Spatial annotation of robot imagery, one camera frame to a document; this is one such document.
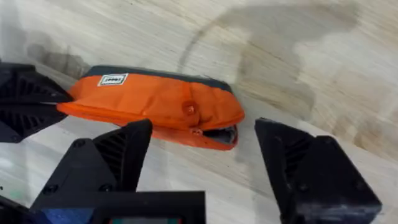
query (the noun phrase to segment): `zipper pull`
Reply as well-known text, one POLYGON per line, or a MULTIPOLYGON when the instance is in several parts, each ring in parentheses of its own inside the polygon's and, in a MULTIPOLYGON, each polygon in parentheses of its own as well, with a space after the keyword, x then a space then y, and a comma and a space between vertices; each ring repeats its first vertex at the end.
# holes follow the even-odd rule
POLYGON ((191 128, 190 132, 194 135, 202 135, 203 131, 199 128, 191 128))

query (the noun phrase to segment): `black 3d-printed part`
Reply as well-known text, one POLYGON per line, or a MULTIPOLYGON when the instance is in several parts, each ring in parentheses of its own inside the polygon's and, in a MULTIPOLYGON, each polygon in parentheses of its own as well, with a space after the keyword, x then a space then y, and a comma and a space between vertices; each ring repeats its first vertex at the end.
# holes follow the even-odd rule
POLYGON ((32 65, 0 63, 0 103, 63 103, 73 98, 32 65))
POLYGON ((65 117, 55 105, 0 105, 0 142, 21 142, 65 117))
POLYGON ((256 133, 283 224, 371 223, 381 202, 329 136, 268 119, 256 133))
POLYGON ((15 209, 15 207, 0 202, 0 221, 7 224, 21 224, 23 221, 23 214, 15 209))
POLYGON ((151 134, 152 123, 142 120, 93 139, 118 182, 118 190, 136 190, 151 134))
POLYGON ((204 192, 135 191, 151 134, 152 123, 143 120, 94 140, 77 139, 27 216, 35 224, 56 224, 38 217, 49 211, 57 219, 78 219, 88 224, 110 223, 114 218, 175 218, 181 224, 206 223, 204 192), (91 219, 80 220, 81 214, 91 219))

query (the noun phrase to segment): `screw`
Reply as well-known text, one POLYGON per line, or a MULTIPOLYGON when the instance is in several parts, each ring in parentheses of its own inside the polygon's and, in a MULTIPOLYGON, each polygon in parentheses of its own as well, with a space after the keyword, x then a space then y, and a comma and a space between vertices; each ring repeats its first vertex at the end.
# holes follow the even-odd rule
POLYGON ((13 142, 19 142, 19 136, 11 136, 11 140, 13 141, 13 142))
POLYGON ((86 142, 82 139, 77 139, 74 143, 73 143, 73 147, 82 147, 86 144, 86 142))
POLYGON ((112 189, 113 189, 113 186, 111 184, 104 184, 101 187, 99 187, 98 190, 100 192, 110 192, 110 191, 112 191, 112 189))
POLYGON ((355 189, 356 190, 364 190, 365 189, 365 183, 364 182, 362 182, 362 181, 357 181, 356 183, 355 183, 355 189))
POLYGON ((54 194, 57 190, 58 190, 57 184, 49 185, 49 186, 44 187, 43 194, 44 195, 54 194))
POLYGON ((325 142, 327 144, 331 144, 333 142, 333 139, 332 138, 326 138, 325 142))

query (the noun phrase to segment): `dark gray edge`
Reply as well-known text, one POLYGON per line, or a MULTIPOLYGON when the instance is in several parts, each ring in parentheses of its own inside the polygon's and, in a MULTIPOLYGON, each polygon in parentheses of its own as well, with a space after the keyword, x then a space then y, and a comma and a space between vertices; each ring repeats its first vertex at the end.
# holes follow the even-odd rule
POLYGON ((108 65, 98 65, 92 67, 86 75, 82 78, 95 76, 95 75, 109 75, 109 74, 118 74, 118 73, 137 73, 143 75, 154 75, 158 77, 165 77, 165 78, 174 78, 178 80, 182 80, 185 82, 195 82, 195 83, 202 83, 204 85, 219 88, 225 91, 232 93, 231 87, 222 81, 218 81, 211 78, 202 78, 202 77, 191 77, 187 75, 180 75, 176 73, 170 72, 161 72, 157 70, 148 70, 144 68, 128 68, 128 67, 117 67, 117 66, 108 66, 108 65))

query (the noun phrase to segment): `light wood grain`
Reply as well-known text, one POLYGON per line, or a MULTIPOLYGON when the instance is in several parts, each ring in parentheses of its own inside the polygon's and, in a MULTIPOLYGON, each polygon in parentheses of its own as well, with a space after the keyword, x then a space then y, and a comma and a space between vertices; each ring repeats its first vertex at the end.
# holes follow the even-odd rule
MULTIPOLYGON (((396 223, 397 10, 391 0, 0 0, 0 56, 65 88, 97 64, 232 84, 247 113, 239 146, 153 139, 139 185, 206 190, 209 223, 279 222, 253 130, 261 116, 337 136, 384 203, 375 223, 396 223)), ((0 194, 29 206, 75 138, 114 128, 69 117, 1 144, 0 194)))

